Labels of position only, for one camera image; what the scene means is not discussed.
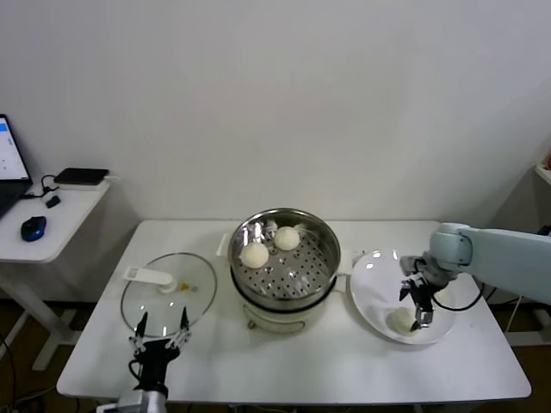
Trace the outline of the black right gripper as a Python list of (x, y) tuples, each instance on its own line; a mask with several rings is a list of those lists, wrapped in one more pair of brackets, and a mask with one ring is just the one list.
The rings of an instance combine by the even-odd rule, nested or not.
[(433, 319), (433, 293), (432, 285), (420, 274), (408, 275), (406, 280), (401, 282), (399, 301), (410, 295), (416, 306), (410, 332), (430, 327)]

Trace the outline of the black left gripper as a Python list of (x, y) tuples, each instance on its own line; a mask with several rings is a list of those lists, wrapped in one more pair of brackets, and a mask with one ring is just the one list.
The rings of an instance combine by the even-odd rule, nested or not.
[(134, 390), (167, 391), (165, 378), (169, 364), (181, 353), (180, 349), (192, 336), (187, 307), (183, 307), (179, 330), (171, 339), (143, 342), (148, 312), (138, 322), (134, 335), (129, 337), (134, 357), (131, 374), (137, 380)]

